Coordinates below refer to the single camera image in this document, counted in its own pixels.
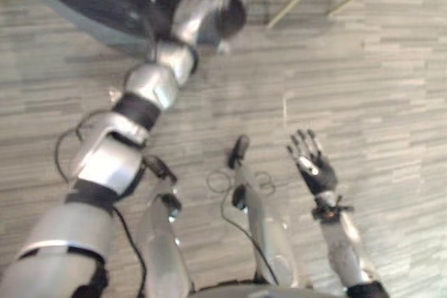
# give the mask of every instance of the wood-grain floor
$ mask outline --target wood-grain floor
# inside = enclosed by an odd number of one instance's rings
[[[228,55],[203,57],[149,150],[179,177],[175,223],[198,287],[249,278],[249,242],[219,217],[205,187],[225,149],[251,136],[247,161],[270,172],[272,201],[289,222],[314,285],[342,296],[312,197],[289,161],[289,132],[312,127],[337,169],[346,203],[391,297],[447,296],[447,0],[304,0],[273,31],[286,0],[253,0],[250,25]],[[138,60],[111,50],[39,0],[0,0],[0,271],[66,187],[54,140],[85,112],[110,106]],[[64,157],[75,150],[72,141]],[[123,209],[134,229],[154,180]],[[116,223],[106,297],[134,297],[139,268]]]

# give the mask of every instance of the black joint band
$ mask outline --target black joint band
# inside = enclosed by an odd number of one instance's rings
[[[73,189],[77,192],[70,193],[65,198],[65,203],[80,202],[103,209],[112,215],[113,204],[119,196],[113,190],[92,181],[79,179]]]
[[[351,286],[347,293],[349,298],[390,298],[382,283],[378,281]]]
[[[117,101],[112,111],[124,115],[148,131],[154,126],[160,115],[158,106],[137,94],[129,92]]]

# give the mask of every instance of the black cable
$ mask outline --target black cable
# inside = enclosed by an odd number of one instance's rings
[[[68,184],[69,183],[69,179],[66,176],[66,174],[64,173],[64,171],[62,170],[61,164],[59,162],[59,149],[62,145],[62,143],[64,142],[64,140],[75,131],[74,128],[70,128],[68,130],[66,130],[65,132],[63,132],[56,140],[56,144],[54,145],[54,151],[53,151],[53,161],[54,161],[54,165],[56,166],[57,172],[60,174],[60,176],[62,177],[62,179]]]
[[[211,176],[212,175],[216,175],[216,174],[221,174],[223,176],[225,176],[226,180],[228,181],[228,185],[226,190],[219,190],[215,187],[213,187],[210,183],[211,181]],[[273,278],[273,281],[275,282],[276,285],[279,285],[279,281],[278,278],[275,276],[273,268],[270,266],[269,262],[267,261],[266,256],[264,255],[262,249],[260,248],[259,244],[256,242],[256,240],[238,223],[236,223],[235,221],[229,219],[229,217],[227,217],[225,215],[225,209],[224,209],[224,204],[225,201],[228,198],[228,195],[230,194],[230,192],[235,188],[234,186],[231,185],[231,177],[228,176],[224,171],[221,170],[216,170],[213,171],[211,174],[208,175],[207,179],[206,179],[206,183],[207,183],[207,187],[210,191],[212,191],[213,193],[218,193],[218,194],[222,194],[225,193],[222,201],[221,201],[221,217],[222,219],[224,219],[227,223],[229,223],[230,225],[232,225],[233,227],[237,228],[239,231],[241,231],[242,233],[244,233],[244,235],[247,237],[247,239],[251,242],[251,244],[253,245],[253,247],[256,249],[256,251],[258,252],[258,254],[261,256],[261,258],[263,259],[263,262],[265,264],[265,266],[268,268],[268,271],[270,272],[271,277]],[[273,187],[273,192],[276,190],[276,187],[274,187],[274,184],[272,183],[272,187]]]
[[[77,124],[77,126],[75,127],[75,132],[76,132],[76,136],[78,137],[79,141],[83,141],[80,130],[81,128],[85,125],[86,122],[88,122],[91,118],[93,118],[94,116],[98,115],[98,114],[103,114],[109,112],[109,110],[93,110],[91,112],[89,112],[89,114],[85,115],[81,121],[79,121],[79,123]]]
[[[66,131],[64,131],[56,140],[56,143],[54,145],[54,150],[53,150],[53,161],[54,161],[54,165],[56,166],[57,172],[59,173],[59,175],[62,177],[62,179],[68,184],[70,182],[70,179],[67,177],[67,175],[65,174],[65,172],[62,170],[61,167],[61,163],[59,162],[59,151],[61,148],[62,143],[64,142],[64,140],[71,134],[71,133],[75,133],[76,136],[78,137],[79,141],[83,141],[81,133],[80,133],[80,129],[85,125],[86,122],[88,122],[92,117],[94,117],[95,115],[98,114],[102,114],[102,113],[106,113],[108,112],[107,110],[94,110],[92,112],[90,112],[89,114],[86,114],[81,121],[78,122],[78,124],[76,125],[76,127],[70,128]]]
[[[81,119],[81,121],[77,124],[76,127],[70,128],[67,131],[63,132],[56,141],[56,144],[54,146],[54,152],[53,152],[53,159],[54,159],[54,165],[56,165],[57,172],[61,175],[62,179],[68,184],[70,182],[70,179],[66,176],[64,171],[61,168],[60,162],[59,162],[59,150],[61,144],[64,142],[64,140],[71,134],[75,133],[79,139],[79,141],[83,141],[82,136],[80,134],[80,129],[85,125],[86,122],[88,122],[92,117],[94,117],[97,114],[102,114],[108,112],[107,110],[94,110],[93,112],[90,112],[85,117]],[[140,288],[138,289],[138,295],[137,298],[144,298],[145,293],[145,285],[146,285],[146,274],[147,274],[147,268],[145,261],[143,260],[140,251],[138,250],[138,247],[136,246],[132,235],[129,231],[129,227],[127,226],[126,219],[122,215],[122,213],[118,210],[118,208],[113,207],[113,210],[117,214],[119,220],[121,221],[122,227],[124,229],[124,232],[126,233],[127,241],[129,242],[129,245],[133,249],[133,252],[137,256],[138,262],[141,266],[141,282],[140,282]]]
[[[127,226],[127,222],[126,219],[123,217],[122,213],[118,210],[118,208],[116,208],[115,206],[113,207],[113,210],[115,211],[115,213],[117,214],[119,220],[121,221],[121,224],[123,226],[124,232],[126,233],[126,237],[127,237],[127,241],[129,241],[129,244],[131,245],[131,248],[133,249],[133,252],[135,253],[135,255],[138,258],[138,262],[140,263],[141,266],[141,282],[140,282],[140,288],[138,289],[138,294],[137,294],[137,298],[144,298],[145,296],[145,286],[146,286],[146,274],[147,274],[147,268],[146,268],[146,263],[143,260],[140,251],[138,250],[138,247],[136,246],[131,232],[129,231],[129,227]]]

